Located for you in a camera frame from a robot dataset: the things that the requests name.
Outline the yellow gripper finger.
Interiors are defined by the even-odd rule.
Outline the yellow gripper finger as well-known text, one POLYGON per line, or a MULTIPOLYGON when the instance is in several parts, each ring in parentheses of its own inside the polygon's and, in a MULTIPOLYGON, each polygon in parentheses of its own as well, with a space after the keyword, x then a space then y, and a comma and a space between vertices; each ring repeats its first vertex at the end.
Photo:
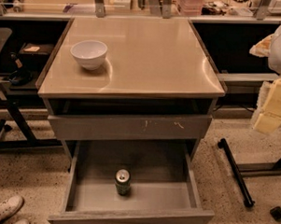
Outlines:
POLYGON ((259 133, 272 133, 281 125, 281 78, 264 81, 260 87, 252 127, 259 133))

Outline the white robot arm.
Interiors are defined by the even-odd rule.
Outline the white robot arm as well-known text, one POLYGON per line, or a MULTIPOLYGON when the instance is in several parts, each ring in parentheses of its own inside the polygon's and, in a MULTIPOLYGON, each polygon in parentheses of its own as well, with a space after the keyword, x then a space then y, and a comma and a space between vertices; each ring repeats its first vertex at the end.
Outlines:
POLYGON ((251 118, 254 130, 272 133, 281 125, 281 25, 248 52, 260 58, 267 57, 269 67, 279 75, 272 83, 262 84, 258 107, 251 118))

